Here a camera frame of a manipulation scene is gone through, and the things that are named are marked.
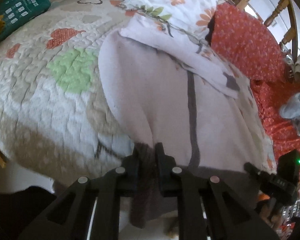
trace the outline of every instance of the wooden railing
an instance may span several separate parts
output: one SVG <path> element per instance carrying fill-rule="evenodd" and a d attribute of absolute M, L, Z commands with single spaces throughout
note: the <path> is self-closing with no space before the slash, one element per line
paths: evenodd
<path fill-rule="evenodd" d="M 244 10 L 250 0 L 241 0 L 236 6 L 237 8 Z M 265 20 L 264 25 L 269 27 L 274 19 L 285 9 L 288 8 L 289 18 L 290 18 L 290 25 L 291 28 L 287 31 L 282 39 L 283 44 L 287 44 L 288 42 L 292 41 L 292 58 L 293 61 L 297 61 L 298 57 L 298 29 L 297 29 L 297 21 L 296 16 L 293 9 L 293 4 L 291 0 L 280 0 L 278 2 L 278 6 L 274 9 L 273 13 Z"/>

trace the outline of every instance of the white floral fabric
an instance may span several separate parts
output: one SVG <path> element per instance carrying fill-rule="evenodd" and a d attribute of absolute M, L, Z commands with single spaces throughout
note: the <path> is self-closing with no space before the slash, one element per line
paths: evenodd
<path fill-rule="evenodd" d="M 167 21 L 173 28 L 204 39 L 209 30 L 207 25 L 214 15 L 216 6 L 226 0 L 125 0 L 126 10 L 141 9 L 160 20 Z"/>

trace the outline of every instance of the white floor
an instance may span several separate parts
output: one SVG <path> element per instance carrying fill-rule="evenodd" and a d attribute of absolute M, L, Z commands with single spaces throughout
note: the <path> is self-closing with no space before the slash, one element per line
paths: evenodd
<path fill-rule="evenodd" d="M 0 192 L 12 193 L 37 185 L 53 192 L 53 179 L 42 176 L 16 163 L 8 162 L 7 167 L 0 167 Z M 148 222 L 146 228 L 139 229 L 128 224 L 119 234 L 119 240 L 169 240 L 164 234 L 169 227 L 170 219 L 157 219 Z"/>

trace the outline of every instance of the red patterned cushion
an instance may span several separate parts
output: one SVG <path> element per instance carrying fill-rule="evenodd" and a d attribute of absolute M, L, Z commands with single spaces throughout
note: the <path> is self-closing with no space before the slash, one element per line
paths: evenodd
<path fill-rule="evenodd" d="M 211 46 L 251 80 L 286 82 L 281 50 L 271 32 L 233 5 L 217 6 Z"/>
<path fill-rule="evenodd" d="M 251 81 L 251 90 L 258 105 L 259 118 L 266 134 L 273 140 L 276 161 L 293 149 L 300 151 L 300 136 L 290 120 L 279 115 L 279 108 L 300 92 L 300 84 Z"/>

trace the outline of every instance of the black device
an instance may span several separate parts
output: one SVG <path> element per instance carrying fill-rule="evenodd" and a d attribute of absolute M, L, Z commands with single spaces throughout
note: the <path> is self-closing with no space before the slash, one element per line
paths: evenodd
<path fill-rule="evenodd" d="M 270 197 L 269 219 L 282 207 L 294 205 L 298 198 L 300 152 L 293 150 L 278 159 L 277 174 L 261 171 L 251 163 L 244 165 L 245 171 L 260 182 L 260 190 Z"/>
<path fill-rule="evenodd" d="M 203 179 L 177 167 L 155 146 L 159 189 L 178 198 L 179 239 L 278 240 L 277 234 L 220 178 Z M 138 152 L 97 179 L 81 177 L 21 233 L 19 240 L 117 240 L 120 197 L 137 190 Z M 201 200 L 207 214 L 202 215 Z"/>

